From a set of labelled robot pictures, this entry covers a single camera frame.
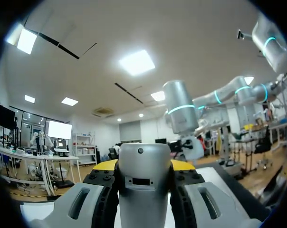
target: square ceiling panel light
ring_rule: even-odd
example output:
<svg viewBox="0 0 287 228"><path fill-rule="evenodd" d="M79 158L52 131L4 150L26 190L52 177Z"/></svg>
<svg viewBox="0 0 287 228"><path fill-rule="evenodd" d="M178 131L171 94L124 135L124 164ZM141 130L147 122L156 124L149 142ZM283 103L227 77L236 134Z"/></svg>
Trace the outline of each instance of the square ceiling panel light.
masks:
<svg viewBox="0 0 287 228"><path fill-rule="evenodd" d="M245 82L249 85L253 81L254 77L245 77Z"/></svg>
<svg viewBox="0 0 287 228"><path fill-rule="evenodd" d="M61 101L61 103L69 105L69 106L74 106L75 104L78 103L78 101L66 97L66 98L63 99L63 101Z"/></svg>
<svg viewBox="0 0 287 228"><path fill-rule="evenodd" d="M131 54L119 61L122 67L132 76L154 69L155 65L146 50Z"/></svg>
<svg viewBox="0 0 287 228"><path fill-rule="evenodd" d="M15 24L13 28L8 32L5 38L6 42L12 45L16 45L23 29L24 27L20 23Z"/></svg>
<svg viewBox="0 0 287 228"><path fill-rule="evenodd" d="M22 29L17 48L25 53L31 54L37 35Z"/></svg>
<svg viewBox="0 0 287 228"><path fill-rule="evenodd" d="M153 93L153 94L151 94L151 96L153 97L153 99L155 101L163 101L165 99L163 91L159 91L157 93Z"/></svg>
<svg viewBox="0 0 287 228"><path fill-rule="evenodd" d="M31 103L35 103L35 98L33 98L33 97L31 97L31 96L27 96L27 95L25 95L25 100L26 101L29 101L29 102L31 102Z"/></svg>

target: white desk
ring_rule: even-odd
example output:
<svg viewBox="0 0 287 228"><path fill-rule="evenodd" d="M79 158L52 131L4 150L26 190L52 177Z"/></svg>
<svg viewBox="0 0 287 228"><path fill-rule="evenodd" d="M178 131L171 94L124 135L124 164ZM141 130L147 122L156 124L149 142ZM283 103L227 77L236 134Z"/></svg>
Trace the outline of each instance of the white desk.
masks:
<svg viewBox="0 0 287 228"><path fill-rule="evenodd" d="M53 189L53 185L51 184L51 179L50 179L50 174L49 174L49 170L48 170L48 161L53 161L53 162L69 162L69 165L70 165L70 170L71 170L71 173L72 173L72 179L73 179L73 182L75 183L75 179L74 179L74 174L73 174L73 168L72 168L72 161L75 161L77 162L77 170L78 170L78 175L79 175L79 180L81 182L81 176L80 176L80 170L79 170L79 158L78 157L75 157L75 156L69 156L69 157L60 157L60 156L48 156L48 155L42 155L42 157L44 158L45 160L45 165L46 165L46 169L47 169L47 178L50 182L50 186L49 188L51 189L52 193L55 195L55 192L54 192L54 189Z"/></svg>
<svg viewBox="0 0 287 228"><path fill-rule="evenodd" d="M34 160L36 162L39 162L41 164L41 172L42 172L43 181L19 180L19 179L12 178L12 177L7 177L7 176L4 176L4 175L2 175L2 178L6 179L8 181L15 181L15 182L24 183L24 184L44 184L45 189L46 189L46 191L47 191L49 196L51 195L51 193L53 195L55 195L55 191L53 189L53 185L52 185L52 182L51 182L51 179L50 179L50 174L49 174L49 170L48 170L48 161L49 162L50 161L54 161L54 162L67 161L67 162L69 162L70 169L71 169L71 172L72 172L72 179L73 179L73 182L75 182L71 161L76 160L79 180L81 181L80 170L79 170L79 163L78 163L78 159L79 158L78 157L75 157L75 156L59 157L59 156L48 156L48 155L34 156L32 154L19 154L19 153L13 153L9 149L3 148L2 146L0 146L0 155L1 155L1 158L2 158L2 161L3 161L2 154L11 157L11 159L12 159L12 166L13 166L13 171L14 171L15 177L17 176L17 169L16 169L16 167L14 167L14 164L15 164L14 159L15 158L23 159L23 160Z"/></svg>
<svg viewBox="0 0 287 228"><path fill-rule="evenodd" d="M280 141L280 128L287 127L287 122L282 123L282 124L277 124L273 126L269 126L269 131L270 131L270 142L271 144L273 143L273 138L272 138L272 130L276 129L277 131L277 146L275 148L271 148L271 151L275 151L278 149L280 146L287 144L287 141Z"/></svg>
<svg viewBox="0 0 287 228"><path fill-rule="evenodd" d="M16 169L16 167L14 167L14 164L15 164L14 159L15 158L23 159L23 160L34 160L36 162L39 162L41 164L41 172L42 172L43 181L20 180L20 179L15 179L12 177L7 177L4 175L2 175L2 178L6 179L7 181L14 181L14 182L24 183L24 184L43 184L45 186L45 190L47 191L48 195L51 195L50 190L49 190L49 184L48 184L46 172L45 172L45 162L44 162L43 156L33 156L30 154L13 153L9 149L3 148L0 146L0 155L1 155L2 161L3 161L3 157L2 157L3 154L11 157L12 167L13 167L13 171L15 172L14 173L15 177L17 176L17 169Z"/></svg>

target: black office chair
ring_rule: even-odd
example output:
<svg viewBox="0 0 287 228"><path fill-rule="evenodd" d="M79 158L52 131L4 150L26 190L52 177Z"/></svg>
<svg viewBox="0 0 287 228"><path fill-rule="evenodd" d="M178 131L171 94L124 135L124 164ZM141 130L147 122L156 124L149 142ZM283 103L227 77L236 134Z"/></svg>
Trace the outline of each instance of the black office chair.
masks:
<svg viewBox="0 0 287 228"><path fill-rule="evenodd" d="M118 159L118 154L116 153L116 150L112 147L112 148L109 148L109 158L111 160L113 159Z"/></svg>
<svg viewBox="0 0 287 228"><path fill-rule="evenodd" d="M265 152L271 150L271 145L272 144L270 141L270 131L269 131L269 127L267 127L265 137L258 141L258 143L256 144L256 149L254 151L254 154L263 153L263 159L257 162L257 167L260 165L263 165L263 169L266 169L269 163L270 163L270 166L272 166L272 160L267 159L265 155Z"/></svg>

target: yellow object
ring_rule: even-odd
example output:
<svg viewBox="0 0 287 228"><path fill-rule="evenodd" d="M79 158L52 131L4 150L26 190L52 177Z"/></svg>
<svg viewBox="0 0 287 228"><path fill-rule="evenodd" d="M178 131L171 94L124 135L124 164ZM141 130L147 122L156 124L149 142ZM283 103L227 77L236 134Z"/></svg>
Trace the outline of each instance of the yellow object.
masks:
<svg viewBox="0 0 287 228"><path fill-rule="evenodd" d="M221 150L221 134L220 134L220 130L218 130L218 137L217 137L217 140L216 140L216 147L215 147L215 149L217 151Z"/></svg>
<svg viewBox="0 0 287 228"><path fill-rule="evenodd" d="M110 170L114 171L115 164L118 161L118 159L109 160L109 161L103 161L99 163L98 165L93 167L93 170Z"/></svg>
<svg viewBox="0 0 287 228"><path fill-rule="evenodd" d="M174 171L179 170L194 170L195 167L185 161L171 160Z"/></svg>
<svg viewBox="0 0 287 228"><path fill-rule="evenodd" d="M118 159L110 160L110 161L104 161L99 163L98 165L93 167L93 170L110 170L114 171L115 164L118 161ZM179 170L194 170L194 166L185 162L185 161L178 161L178 160L171 160L171 163L173 165L173 169L175 171Z"/></svg>
<svg viewBox="0 0 287 228"><path fill-rule="evenodd" d="M252 127L253 127L253 124L251 123L251 124L245 125L245 126L244 126L244 129L245 129L245 131L249 131L249 130L252 129Z"/></svg>

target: red object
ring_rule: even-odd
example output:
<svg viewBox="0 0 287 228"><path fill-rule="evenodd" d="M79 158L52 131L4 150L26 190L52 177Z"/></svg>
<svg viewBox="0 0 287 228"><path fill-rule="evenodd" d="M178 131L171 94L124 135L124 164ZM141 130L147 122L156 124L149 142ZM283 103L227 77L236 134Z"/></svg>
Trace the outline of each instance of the red object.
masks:
<svg viewBox="0 0 287 228"><path fill-rule="evenodd" d="M203 149L204 149L204 151L205 151L205 150L206 150L206 145L205 145L205 143L204 143L204 140L202 139L202 137L199 138L199 140L200 140L201 145L202 145L202 147L203 147Z"/></svg>

